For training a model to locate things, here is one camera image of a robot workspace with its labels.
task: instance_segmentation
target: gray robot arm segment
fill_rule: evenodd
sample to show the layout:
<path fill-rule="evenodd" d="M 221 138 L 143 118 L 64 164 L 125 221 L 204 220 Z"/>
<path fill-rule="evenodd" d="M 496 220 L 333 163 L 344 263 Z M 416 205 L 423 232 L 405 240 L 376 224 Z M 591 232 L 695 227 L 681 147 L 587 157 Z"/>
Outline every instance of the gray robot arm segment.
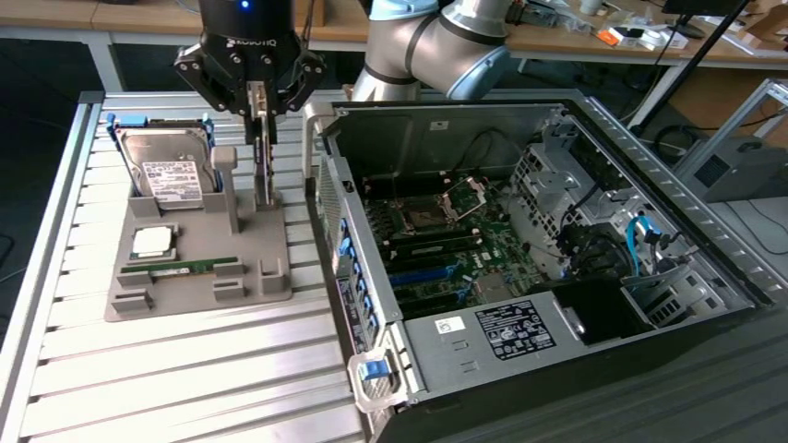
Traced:
<path fill-rule="evenodd" d="M 480 98 L 509 58 L 508 0 L 376 0 L 353 101 L 415 100 L 420 83 L 449 99 Z"/>

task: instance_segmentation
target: blue latch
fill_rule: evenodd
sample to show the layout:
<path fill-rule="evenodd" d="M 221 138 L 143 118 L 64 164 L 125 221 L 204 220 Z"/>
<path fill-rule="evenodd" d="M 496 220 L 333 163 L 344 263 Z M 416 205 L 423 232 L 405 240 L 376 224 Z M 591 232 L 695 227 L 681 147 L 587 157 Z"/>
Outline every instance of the blue latch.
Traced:
<path fill-rule="evenodd" d="M 112 113 L 107 114 L 107 127 L 105 127 L 105 129 L 107 129 L 107 134 L 109 134 L 109 138 L 112 138 L 112 141 L 115 141 L 115 147 L 120 151 L 119 139 L 115 136 L 115 114 L 112 114 Z"/>
<path fill-rule="evenodd" d="M 349 237 L 343 240 L 343 243 L 340 244 L 340 256 L 345 256 L 347 252 L 353 248 Z"/>
<path fill-rule="evenodd" d="M 145 115 L 127 115 L 120 120 L 123 127 L 145 127 L 148 125 L 148 117 Z"/>
<path fill-rule="evenodd" d="M 359 374 L 361 375 L 361 380 L 367 381 L 389 376 L 392 371 L 385 360 L 377 360 L 376 362 L 364 362 L 359 369 Z"/>

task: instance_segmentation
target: warning label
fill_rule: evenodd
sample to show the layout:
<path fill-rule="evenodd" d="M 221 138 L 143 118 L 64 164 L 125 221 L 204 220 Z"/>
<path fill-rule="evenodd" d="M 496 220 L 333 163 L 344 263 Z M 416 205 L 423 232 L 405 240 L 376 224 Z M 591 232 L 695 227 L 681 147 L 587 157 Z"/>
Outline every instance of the warning label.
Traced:
<path fill-rule="evenodd" d="M 476 318 L 500 360 L 555 346 L 553 336 L 529 300 L 477 311 Z"/>
<path fill-rule="evenodd" d="M 144 162 L 153 197 L 161 202 L 201 199 L 195 162 Z"/>

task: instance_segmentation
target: computer monitor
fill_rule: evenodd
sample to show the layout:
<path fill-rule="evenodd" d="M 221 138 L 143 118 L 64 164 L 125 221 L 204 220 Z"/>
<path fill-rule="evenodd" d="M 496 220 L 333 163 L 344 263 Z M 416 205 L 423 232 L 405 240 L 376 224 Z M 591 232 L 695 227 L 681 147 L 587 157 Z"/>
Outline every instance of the computer monitor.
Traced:
<path fill-rule="evenodd" d="M 705 32 L 689 24 L 692 16 L 727 16 L 739 3 L 740 0 L 667 0 L 663 12 L 683 16 L 671 25 L 671 29 L 675 28 L 689 39 L 701 39 Z"/>

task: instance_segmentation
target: blue cable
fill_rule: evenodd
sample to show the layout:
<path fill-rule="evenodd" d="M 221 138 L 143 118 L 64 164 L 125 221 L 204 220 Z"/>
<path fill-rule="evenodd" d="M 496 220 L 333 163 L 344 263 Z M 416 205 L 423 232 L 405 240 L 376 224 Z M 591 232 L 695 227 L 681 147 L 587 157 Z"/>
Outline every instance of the blue cable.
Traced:
<path fill-rule="evenodd" d="M 457 294 L 457 304 L 463 305 L 465 303 L 465 298 L 468 297 L 468 292 L 471 291 L 471 284 L 467 288 L 459 289 L 455 291 Z"/>
<path fill-rule="evenodd" d="M 635 228 L 639 223 L 643 224 L 643 228 L 647 231 L 660 234 L 660 230 L 651 224 L 651 220 L 645 215 L 639 215 L 629 220 L 629 224 L 627 224 L 627 248 L 629 249 L 632 261 L 635 262 L 635 276 L 640 275 L 640 262 L 637 260 L 637 251 L 635 251 Z"/>

